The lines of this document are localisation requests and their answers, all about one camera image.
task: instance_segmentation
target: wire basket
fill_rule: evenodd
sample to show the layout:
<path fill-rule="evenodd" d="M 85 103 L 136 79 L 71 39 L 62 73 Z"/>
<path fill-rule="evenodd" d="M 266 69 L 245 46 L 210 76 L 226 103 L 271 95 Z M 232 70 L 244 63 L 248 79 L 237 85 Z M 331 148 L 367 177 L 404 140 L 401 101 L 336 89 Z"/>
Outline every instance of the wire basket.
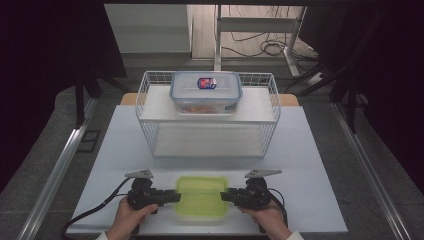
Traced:
<path fill-rule="evenodd" d="M 155 157 L 263 158 L 280 118 L 270 73 L 238 73 L 243 98 L 231 117 L 182 116 L 169 97 L 174 71 L 144 73 L 136 115 Z"/>

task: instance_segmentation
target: white table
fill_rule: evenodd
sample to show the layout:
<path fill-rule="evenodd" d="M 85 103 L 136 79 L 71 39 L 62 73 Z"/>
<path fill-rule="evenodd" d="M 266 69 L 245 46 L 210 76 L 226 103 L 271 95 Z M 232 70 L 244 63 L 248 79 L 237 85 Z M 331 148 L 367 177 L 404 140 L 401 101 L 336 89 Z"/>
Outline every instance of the white table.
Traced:
<path fill-rule="evenodd" d="M 322 164 L 302 107 L 282 107 L 281 118 L 263 159 L 154 159 L 134 106 L 117 106 L 103 144 L 76 207 L 74 217 L 99 205 L 124 180 L 124 174 L 153 172 L 153 186 L 174 189 L 184 175 L 225 176 L 229 187 L 245 187 L 251 169 L 281 169 L 266 177 L 268 187 L 284 195 L 289 228 L 300 232 L 346 232 L 347 228 Z M 131 182 L 121 189 L 126 193 Z M 101 211 L 72 225 L 68 233 L 100 233 L 113 222 L 115 198 Z M 258 235 L 258 227 L 231 203 L 218 219 L 179 216 L 173 204 L 159 209 L 141 226 L 142 235 Z"/>

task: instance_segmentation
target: lime green container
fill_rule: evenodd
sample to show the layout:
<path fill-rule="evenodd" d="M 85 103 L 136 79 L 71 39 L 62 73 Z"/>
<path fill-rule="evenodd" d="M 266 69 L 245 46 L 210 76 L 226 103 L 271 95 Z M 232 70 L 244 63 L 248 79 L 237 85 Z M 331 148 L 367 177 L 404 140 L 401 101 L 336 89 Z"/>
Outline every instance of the lime green container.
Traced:
<path fill-rule="evenodd" d="M 220 192 L 226 191 L 227 186 L 225 177 L 182 176 L 177 180 L 181 199 L 175 204 L 175 211 L 184 216 L 224 216 L 228 204 L 221 200 Z"/>

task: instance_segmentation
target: hand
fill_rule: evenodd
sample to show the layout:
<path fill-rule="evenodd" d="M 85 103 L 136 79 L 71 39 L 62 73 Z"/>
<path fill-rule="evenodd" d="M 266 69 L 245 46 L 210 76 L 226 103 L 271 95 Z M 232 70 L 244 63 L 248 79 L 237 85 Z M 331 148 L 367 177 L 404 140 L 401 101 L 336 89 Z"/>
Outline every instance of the hand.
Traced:
<path fill-rule="evenodd" d="M 285 240 L 292 234 L 284 224 L 280 208 L 272 200 L 265 209 L 252 210 L 240 207 L 238 209 L 243 213 L 252 215 L 255 223 L 260 224 L 265 229 L 271 240 Z"/>
<path fill-rule="evenodd" d="M 140 210 L 134 210 L 128 205 L 127 197 L 119 202 L 115 220 L 112 227 L 107 231 L 109 240 L 127 240 L 131 237 L 131 232 L 138 225 L 146 220 L 146 216 L 158 209 L 157 204 L 148 205 Z"/>

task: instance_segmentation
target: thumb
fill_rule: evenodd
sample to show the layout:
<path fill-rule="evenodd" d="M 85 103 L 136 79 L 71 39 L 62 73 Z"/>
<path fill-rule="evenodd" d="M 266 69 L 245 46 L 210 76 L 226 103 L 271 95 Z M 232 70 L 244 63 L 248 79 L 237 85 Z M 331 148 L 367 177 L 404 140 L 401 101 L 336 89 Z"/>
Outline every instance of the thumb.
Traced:
<path fill-rule="evenodd" d="M 242 213 L 247 213 L 247 214 L 250 214 L 250 215 L 253 215 L 253 214 L 255 214 L 255 210 L 252 210 L 252 209 L 248 209 L 248 208 L 242 208 L 242 207 L 237 207 Z"/>
<path fill-rule="evenodd" d="M 158 209 L 158 205 L 157 204 L 147 205 L 144 208 L 135 211 L 132 214 L 132 217 L 137 220 L 136 222 L 139 222 L 146 215 L 151 214 L 152 212 L 156 211 L 157 209 Z"/>

